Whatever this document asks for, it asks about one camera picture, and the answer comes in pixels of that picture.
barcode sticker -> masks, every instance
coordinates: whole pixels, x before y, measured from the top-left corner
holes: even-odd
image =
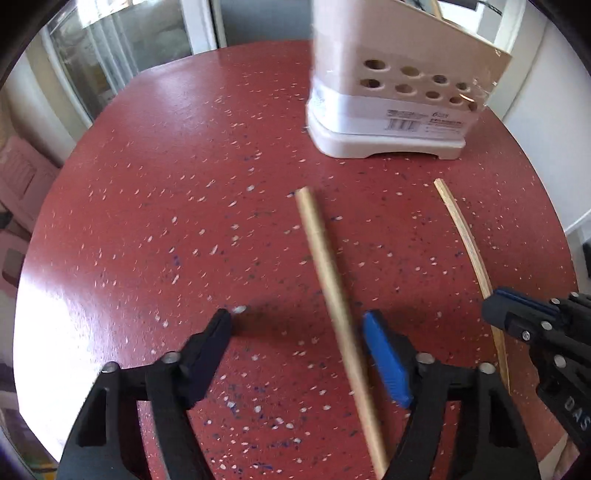
[[[399,118],[390,118],[386,130],[397,130],[399,132],[416,132],[421,122],[414,120],[401,120]]]
[[[477,112],[406,100],[344,95],[314,77],[308,109],[340,134],[463,140]]]

wooden dowel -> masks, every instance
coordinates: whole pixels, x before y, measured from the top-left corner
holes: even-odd
[[[478,250],[478,247],[476,246],[476,241],[474,240],[474,236],[470,231],[470,227],[462,215],[462,211],[457,206],[456,200],[454,199],[450,189],[447,187],[443,179],[437,179],[434,183],[439,195],[441,195],[441,199],[449,211],[449,214],[452,216],[453,223],[456,224],[457,231],[460,233],[462,241],[464,242],[464,247],[466,247],[466,250],[468,251],[468,257],[470,257],[472,268],[474,269],[478,284],[480,285],[482,297],[487,299],[492,295],[491,279],[488,277],[486,267],[480,255],[480,250]],[[499,358],[499,370],[501,373],[501,378],[505,384],[505,388],[507,388],[507,391],[511,393],[509,383],[509,365],[507,364],[507,352],[505,349],[505,335],[503,331],[493,327],[492,325],[491,329],[492,339],[495,342],[496,354]]]
[[[367,365],[356,341],[353,317],[345,300],[340,274],[324,232],[312,192],[304,187],[295,193],[300,217],[306,230],[308,245],[314,258],[316,274],[322,287],[324,300],[335,329],[343,365],[353,390],[359,420],[365,435],[369,455],[378,480],[382,480],[388,468],[379,423],[369,392]]]

table top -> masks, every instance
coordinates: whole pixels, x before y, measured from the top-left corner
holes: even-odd
[[[337,160],[306,133],[309,71],[309,44],[299,41],[179,60],[136,77],[78,143],[37,222],[15,324],[22,415],[55,457],[102,364],[152,362],[218,307],[246,306],[207,399],[190,412],[216,477],[372,476],[293,198],[305,185],[327,219],[355,317],[382,309],[444,362],[473,366],[495,351],[434,179],[458,199],[493,286],[540,299],[576,289],[546,192],[492,112],[455,161]],[[507,349],[513,399],[543,456],[562,429],[535,394],[526,349],[513,339]],[[371,381],[392,454],[406,412],[375,372]],[[163,479],[151,414],[140,410],[148,463]],[[457,410],[447,409],[448,424]],[[436,478],[452,435],[443,433]]]

